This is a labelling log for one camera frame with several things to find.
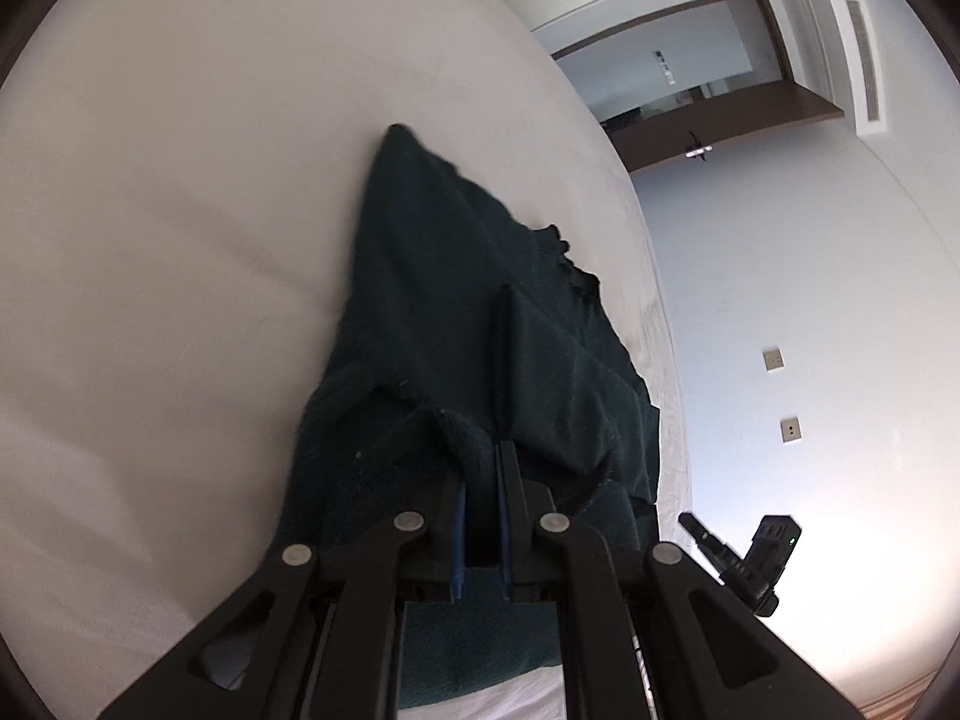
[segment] metal screw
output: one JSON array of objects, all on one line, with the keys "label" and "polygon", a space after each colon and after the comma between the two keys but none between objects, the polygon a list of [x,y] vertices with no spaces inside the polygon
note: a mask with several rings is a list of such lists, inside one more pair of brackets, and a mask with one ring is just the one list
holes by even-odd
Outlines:
[{"label": "metal screw", "polygon": [[286,565],[304,565],[310,562],[313,553],[306,544],[291,544],[283,550],[282,557]]},{"label": "metal screw", "polygon": [[541,517],[541,528],[547,533],[563,533],[570,527],[570,520],[565,514],[550,512]]},{"label": "metal screw", "polygon": [[653,549],[653,556],[656,562],[664,565],[676,565],[683,560],[683,550],[671,541],[661,541]]},{"label": "metal screw", "polygon": [[414,533],[424,526],[424,516],[420,512],[400,512],[394,517],[394,527],[398,531]]}]

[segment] bed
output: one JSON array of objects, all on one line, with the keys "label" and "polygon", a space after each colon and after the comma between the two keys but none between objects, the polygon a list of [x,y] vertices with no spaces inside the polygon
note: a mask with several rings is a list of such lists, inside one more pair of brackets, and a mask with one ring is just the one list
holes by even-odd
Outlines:
[{"label": "bed", "polygon": [[[0,88],[0,630],[93,718],[251,573],[347,295],[363,181],[404,122],[555,224],[661,407],[670,333],[627,173],[498,0],[59,0]],[[554,717],[541,669],[408,717]]]}]

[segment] doorframe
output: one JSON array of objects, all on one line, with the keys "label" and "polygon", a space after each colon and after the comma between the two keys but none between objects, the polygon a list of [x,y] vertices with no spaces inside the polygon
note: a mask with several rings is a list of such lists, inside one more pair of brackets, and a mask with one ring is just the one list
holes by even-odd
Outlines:
[{"label": "doorframe", "polygon": [[[609,28],[603,29],[596,34],[584,38],[583,40],[578,40],[576,43],[573,43],[564,49],[560,49],[558,52],[554,52],[552,56],[554,61],[556,61],[565,56],[571,55],[574,52],[579,52],[579,50],[585,49],[587,46],[597,43],[604,38],[611,37],[611,35],[616,35],[618,32],[623,32],[626,29],[631,29],[634,26],[641,25],[642,23],[654,22],[657,19],[662,19],[666,16],[672,16],[674,13],[680,13],[685,10],[692,10],[693,8],[700,7],[702,5],[711,5],[714,4],[714,2],[727,1],[730,0],[691,0],[688,2],[682,2],[681,4],[674,5],[672,7],[666,7],[662,10],[655,10],[653,13],[645,13],[642,16],[637,16],[635,19],[626,20],[625,22],[618,23],[618,25],[613,25]],[[776,21],[776,15],[774,14],[773,6],[771,6],[770,0],[756,1],[757,5],[760,6],[760,13],[763,15],[763,21],[767,26],[767,32],[770,35],[770,39],[773,41],[774,51],[776,52],[776,63],[779,64],[779,69],[781,69],[781,74],[784,77],[783,80],[793,81],[793,69],[790,66],[790,57],[786,52],[784,33],[781,32],[779,23]]]}]

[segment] wall socket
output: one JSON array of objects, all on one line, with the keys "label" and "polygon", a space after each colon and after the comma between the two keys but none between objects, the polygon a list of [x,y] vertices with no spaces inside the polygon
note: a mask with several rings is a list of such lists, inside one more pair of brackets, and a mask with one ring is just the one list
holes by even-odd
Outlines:
[{"label": "wall socket", "polygon": [[767,370],[776,370],[779,367],[784,367],[784,356],[778,348],[766,349],[763,352],[763,363]]},{"label": "wall socket", "polygon": [[789,419],[781,421],[781,435],[784,437],[784,443],[795,442],[800,439],[800,418],[791,416]]}]

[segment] mattress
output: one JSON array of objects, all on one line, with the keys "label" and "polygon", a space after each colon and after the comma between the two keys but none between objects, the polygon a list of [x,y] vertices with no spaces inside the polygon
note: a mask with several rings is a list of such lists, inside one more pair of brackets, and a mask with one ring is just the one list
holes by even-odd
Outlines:
[{"label": "mattress", "polygon": [[[392,122],[600,278],[662,410],[675,535],[688,459],[640,206],[502,2],[59,0],[0,88],[0,630],[59,719],[260,560]],[[460,701],[536,716],[558,673]]]}]

